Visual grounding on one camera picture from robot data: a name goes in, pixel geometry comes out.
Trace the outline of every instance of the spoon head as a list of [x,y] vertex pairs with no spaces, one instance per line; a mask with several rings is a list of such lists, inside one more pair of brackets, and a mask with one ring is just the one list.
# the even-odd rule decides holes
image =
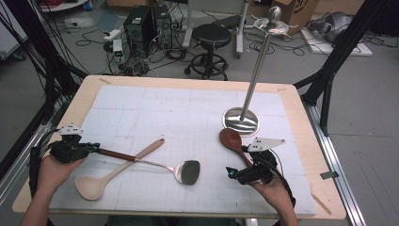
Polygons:
[[80,176],[75,179],[75,185],[79,194],[89,201],[98,200],[104,191],[105,182],[103,178],[93,178],[89,176]]
[[183,185],[191,186],[200,176],[200,162],[195,160],[184,161],[174,169],[176,180]]
[[220,142],[234,152],[242,152],[242,141],[240,135],[231,128],[222,129],[219,133]]

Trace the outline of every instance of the human hand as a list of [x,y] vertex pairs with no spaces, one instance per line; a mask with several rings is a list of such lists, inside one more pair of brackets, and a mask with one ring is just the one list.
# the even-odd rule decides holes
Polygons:
[[40,164],[38,190],[53,195],[85,159],[79,159],[72,163],[61,163],[50,154],[43,157]]
[[280,178],[274,178],[266,185],[261,183],[252,183],[249,185],[255,188],[276,209],[281,225],[297,225],[297,218],[290,195]]

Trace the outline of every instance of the stool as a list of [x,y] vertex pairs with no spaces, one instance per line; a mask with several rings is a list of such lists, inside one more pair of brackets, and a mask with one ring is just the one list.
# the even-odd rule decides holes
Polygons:
[[195,56],[191,60],[190,65],[184,69],[185,74],[190,74],[190,69],[192,68],[196,73],[202,75],[202,79],[223,74],[224,80],[227,81],[225,71],[229,68],[229,64],[222,56],[214,54],[214,50],[230,43],[230,31],[220,25],[204,24],[193,30],[192,37],[198,45],[202,46],[208,52]]

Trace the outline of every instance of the desktop computer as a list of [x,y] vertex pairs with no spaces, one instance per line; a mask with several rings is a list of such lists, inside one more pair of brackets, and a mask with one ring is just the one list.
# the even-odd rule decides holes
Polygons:
[[132,56],[148,57],[151,51],[150,44],[156,36],[151,7],[134,6],[123,27]]
[[172,48],[172,20],[168,13],[167,5],[155,5],[152,7],[152,12],[155,21],[156,35],[158,36],[158,46],[166,49]]

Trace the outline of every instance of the metal ladle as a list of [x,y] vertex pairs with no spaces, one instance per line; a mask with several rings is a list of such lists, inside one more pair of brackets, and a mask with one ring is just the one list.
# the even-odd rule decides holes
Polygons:
[[[136,157],[144,157],[159,148],[164,143],[164,139],[158,139],[143,151],[138,153]],[[75,179],[76,188],[85,199],[89,201],[98,200],[103,195],[106,184],[108,184],[108,182],[121,171],[125,170],[134,163],[134,161],[128,161],[103,178],[94,178],[86,175],[80,176]]]
[[158,167],[166,168],[173,172],[176,180],[179,183],[182,183],[183,185],[187,185],[187,186],[191,186],[194,183],[196,183],[197,179],[199,178],[199,175],[200,175],[200,162],[195,161],[195,160],[185,161],[185,162],[179,164],[179,166],[177,166],[176,168],[172,168],[172,167],[168,167],[168,166],[165,166],[165,165],[162,165],[159,163],[142,160],[142,159],[139,159],[135,156],[131,156],[128,154],[115,153],[115,152],[108,151],[105,149],[99,149],[96,153],[124,159],[124,160],[131,161],[131,162],[148,163],[148,164],[155,165]]
[[176,181],[183,185],[191,186],[197,182],[200,176],[200,162],[196,160],[188,160],[179,164],[177,167],[168,167],[159,163],[154,163],[142,159],[136,159],[136,162],[147,163],[158,167],[166,168],[173,172]]

